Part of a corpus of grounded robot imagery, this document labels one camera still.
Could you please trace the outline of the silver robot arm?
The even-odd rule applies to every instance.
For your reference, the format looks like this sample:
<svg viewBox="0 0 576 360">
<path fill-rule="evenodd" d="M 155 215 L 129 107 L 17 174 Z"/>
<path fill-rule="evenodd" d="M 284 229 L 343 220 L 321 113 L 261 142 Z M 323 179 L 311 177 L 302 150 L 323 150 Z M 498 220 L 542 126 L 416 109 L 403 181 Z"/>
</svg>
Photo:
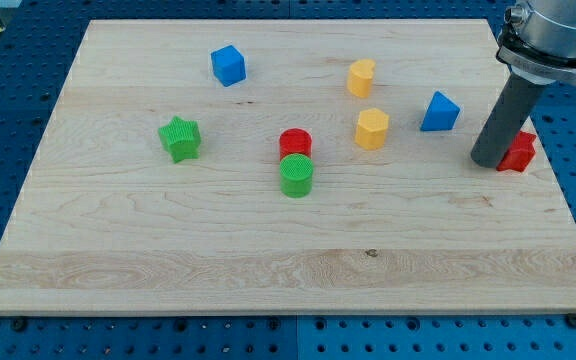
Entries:
<svg viewBox="0 0 576 360">
<path fill-rule="evenodd" d="M 506 8 L 497 59 L 520 76 L 576 87 L 576 0 L 521 0 Z"/>
</svg>

